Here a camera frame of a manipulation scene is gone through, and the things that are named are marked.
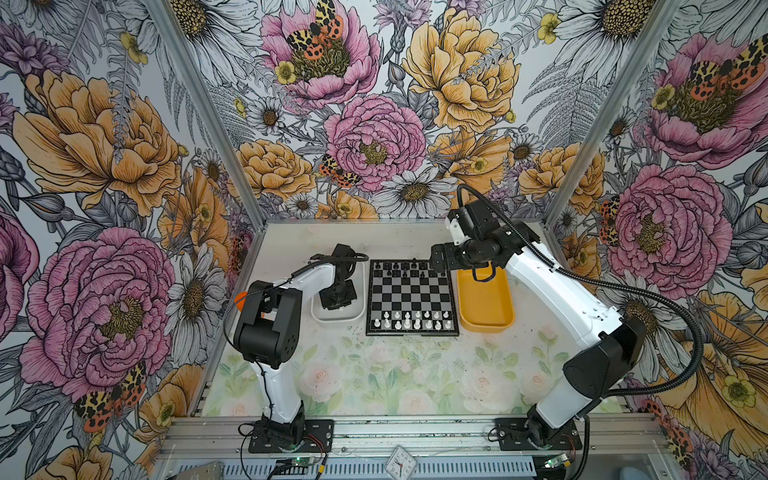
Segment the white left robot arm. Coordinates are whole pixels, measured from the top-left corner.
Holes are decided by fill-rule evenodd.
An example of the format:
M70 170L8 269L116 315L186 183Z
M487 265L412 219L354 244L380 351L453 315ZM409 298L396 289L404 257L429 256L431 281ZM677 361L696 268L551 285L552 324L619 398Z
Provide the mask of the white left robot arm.
M351 305L357 299L352 276L368 261L366 254L338 244L331 254L312 256L285 279L252 282L234 300L239 316L230 343L260 376L265 399L250 451L296 451L305 440L316 439L289 369L300 340L302 310L315 296L328 310Z

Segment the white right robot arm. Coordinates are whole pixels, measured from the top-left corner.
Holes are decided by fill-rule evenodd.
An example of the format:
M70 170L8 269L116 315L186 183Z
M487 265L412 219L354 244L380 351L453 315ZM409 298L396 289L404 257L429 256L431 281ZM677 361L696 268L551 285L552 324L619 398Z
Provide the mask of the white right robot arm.
M495 218L482 201L451 210L445 224L450 241L431 248L430 263L437 272L502 269L536 295L579 349L565 362L562 378L529 409L519 432L533 447L546 448L632 370L647 328L602 303L584 281L571 278L527 225Z

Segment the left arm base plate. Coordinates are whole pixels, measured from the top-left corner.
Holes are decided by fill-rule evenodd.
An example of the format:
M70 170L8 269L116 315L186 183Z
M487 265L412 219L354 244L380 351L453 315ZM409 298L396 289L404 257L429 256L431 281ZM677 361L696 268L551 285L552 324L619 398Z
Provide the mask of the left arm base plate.
M248 435L251 454L329 453L335 422L327 419L298 419L279 423L263 416Z

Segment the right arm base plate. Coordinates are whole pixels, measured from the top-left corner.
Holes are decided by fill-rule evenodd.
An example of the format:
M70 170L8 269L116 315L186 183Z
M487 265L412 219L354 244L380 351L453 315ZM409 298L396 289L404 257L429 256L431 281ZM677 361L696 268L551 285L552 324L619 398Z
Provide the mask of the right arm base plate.
M576 451L583 447L574 420L553 429L529 418L496 418L491 437L496 439L502 451Z

